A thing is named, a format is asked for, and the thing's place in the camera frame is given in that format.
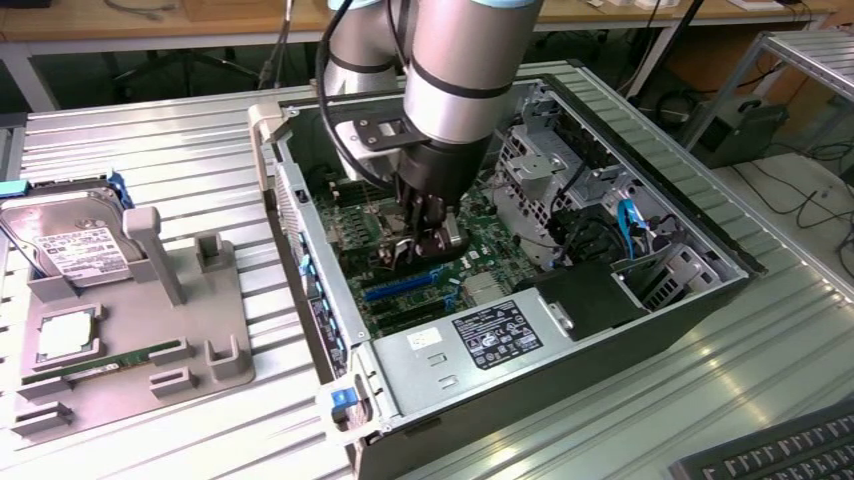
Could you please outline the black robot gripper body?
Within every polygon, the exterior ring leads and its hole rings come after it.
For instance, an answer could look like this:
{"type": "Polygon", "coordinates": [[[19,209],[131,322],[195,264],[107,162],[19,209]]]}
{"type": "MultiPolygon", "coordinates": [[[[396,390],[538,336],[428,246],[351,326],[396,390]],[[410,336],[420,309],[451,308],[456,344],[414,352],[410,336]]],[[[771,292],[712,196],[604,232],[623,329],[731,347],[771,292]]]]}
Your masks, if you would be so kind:
{"type": "Polygon", "coordinates": [[[458,205],[474,185],[491,141],[488,134],[463,144],[428,140],[405,146],[395,172],[399,204],[430,197],[440,199],[444,205],[458,205]]]}

